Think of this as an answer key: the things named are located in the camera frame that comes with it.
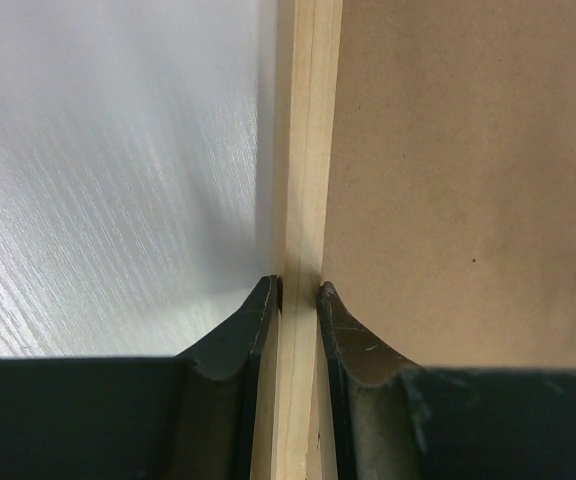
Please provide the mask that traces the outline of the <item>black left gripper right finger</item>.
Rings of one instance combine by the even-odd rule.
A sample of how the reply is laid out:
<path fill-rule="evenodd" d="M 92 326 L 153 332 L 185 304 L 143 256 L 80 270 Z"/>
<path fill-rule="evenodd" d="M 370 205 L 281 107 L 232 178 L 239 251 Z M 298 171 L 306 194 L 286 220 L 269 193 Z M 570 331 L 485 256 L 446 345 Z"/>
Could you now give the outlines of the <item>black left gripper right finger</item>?
<path fill-rule="evenodd" d="M 576 369 L 424 367 L 331 283 L 317 314 L 342 479 L 576 479 Z"/>

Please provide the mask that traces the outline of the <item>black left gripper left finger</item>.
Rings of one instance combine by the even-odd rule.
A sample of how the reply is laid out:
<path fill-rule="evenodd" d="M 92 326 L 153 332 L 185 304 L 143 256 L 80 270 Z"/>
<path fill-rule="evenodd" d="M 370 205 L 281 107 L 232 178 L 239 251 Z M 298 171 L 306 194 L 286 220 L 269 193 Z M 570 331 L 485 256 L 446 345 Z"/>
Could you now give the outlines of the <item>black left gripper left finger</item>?
<path fill-rule="evenodd" d="M 246 479 L 278 281 L 170 357 L 0 359 L 0 479 Z"/>

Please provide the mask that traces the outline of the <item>wooden picture frame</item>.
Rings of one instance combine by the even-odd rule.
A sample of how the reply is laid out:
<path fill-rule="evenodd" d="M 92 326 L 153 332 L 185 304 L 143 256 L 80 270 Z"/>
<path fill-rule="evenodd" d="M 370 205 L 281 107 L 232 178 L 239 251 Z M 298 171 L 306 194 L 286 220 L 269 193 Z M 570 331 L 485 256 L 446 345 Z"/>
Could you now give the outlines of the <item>wooden picture frame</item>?
<path fill-rule="evenodd" d="M 267 1 L 273 264 L 256 479 L 335 473 L 316 292 L 428 365 L 576 367 L 576 1 Z"/>

